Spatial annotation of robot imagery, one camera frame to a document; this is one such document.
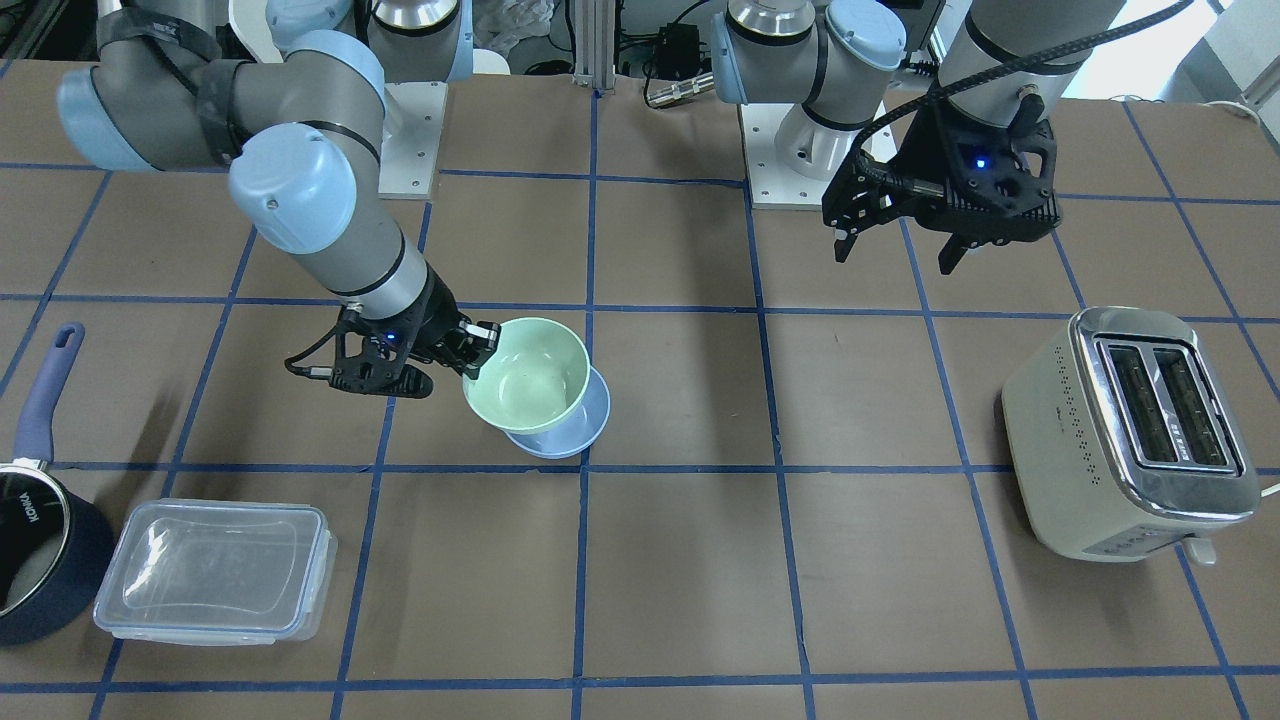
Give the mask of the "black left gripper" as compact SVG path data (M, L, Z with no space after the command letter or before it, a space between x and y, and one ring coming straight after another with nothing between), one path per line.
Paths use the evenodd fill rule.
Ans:
M1057 143L1046 101L1018 95L1012 119L975 120L948 100L918 97L869 131L910 115L888 161L854 149L822 197L823 223L835 232L835 260L846 263L860 234L899 218L950 237L938 268L951 275L982 245L1034 242L1060 227L1053 188Z

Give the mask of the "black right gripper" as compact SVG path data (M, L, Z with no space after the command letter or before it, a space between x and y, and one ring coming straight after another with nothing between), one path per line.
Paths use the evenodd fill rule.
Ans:
M500 332L500 323L476 323L462 314L448 286L429 269L422 292L406 310L367 319L343 309L325 336L285 360L285 369L347 393L426 398L433 380L415 361L477 380L498 350Z

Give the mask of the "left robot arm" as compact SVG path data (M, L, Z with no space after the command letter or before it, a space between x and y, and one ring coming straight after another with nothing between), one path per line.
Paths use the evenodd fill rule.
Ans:
M1050 123L1092 38L1120 1L974 1L897 152L864 143L890 118L882 97L911 51L882 1L728 1L710 23L716 92L724 102L782 102L799 129L850 143L812 167L827 183L822 218L846 261L858 236L910 218L947 234L943 274L984 245L1029 243L1056 231L1057 143Z

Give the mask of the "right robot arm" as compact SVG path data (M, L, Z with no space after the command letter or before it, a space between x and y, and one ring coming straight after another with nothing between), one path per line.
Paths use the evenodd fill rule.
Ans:
M105 170L224 168L237 208L343 304L326 365L285 360L332 388L402 398L435 363L468 380L500 328L463 314L381 204L394 79L466 78L467 1L274 1L276 63L234 45L225 1L101 1L99 63L58 88L61 127Z

